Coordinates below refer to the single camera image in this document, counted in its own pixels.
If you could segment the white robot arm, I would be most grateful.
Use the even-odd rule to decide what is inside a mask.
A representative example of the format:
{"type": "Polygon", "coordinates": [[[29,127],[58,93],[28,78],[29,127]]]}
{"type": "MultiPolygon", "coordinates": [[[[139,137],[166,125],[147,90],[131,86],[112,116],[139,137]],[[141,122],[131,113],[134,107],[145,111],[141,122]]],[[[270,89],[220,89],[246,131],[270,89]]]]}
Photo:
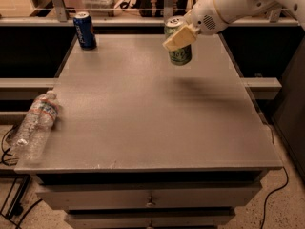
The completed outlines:
{"type": "Polygon", "coordinates": [[[305,28],[305,0],[198,0],[184,18],[186,23],[164,43],[168,51],[192,44],[199,34],[213,35],[234,21],[273,8],[286,8],[305,28]]]}

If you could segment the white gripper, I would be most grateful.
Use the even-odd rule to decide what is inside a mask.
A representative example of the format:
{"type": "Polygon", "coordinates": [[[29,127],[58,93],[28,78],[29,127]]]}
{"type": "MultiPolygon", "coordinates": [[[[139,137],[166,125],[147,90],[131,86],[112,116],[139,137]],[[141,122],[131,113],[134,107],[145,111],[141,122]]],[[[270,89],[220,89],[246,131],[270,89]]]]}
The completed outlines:
{"type": "Polygon", "coordinates": [[[184,15],[188,25],[165,40],[163,47],[169,52],[177,51],[192,44],[198,34],[213,35],[228,27],[215,3],[215,0],[198,0],[193,8],[184,15]]]}

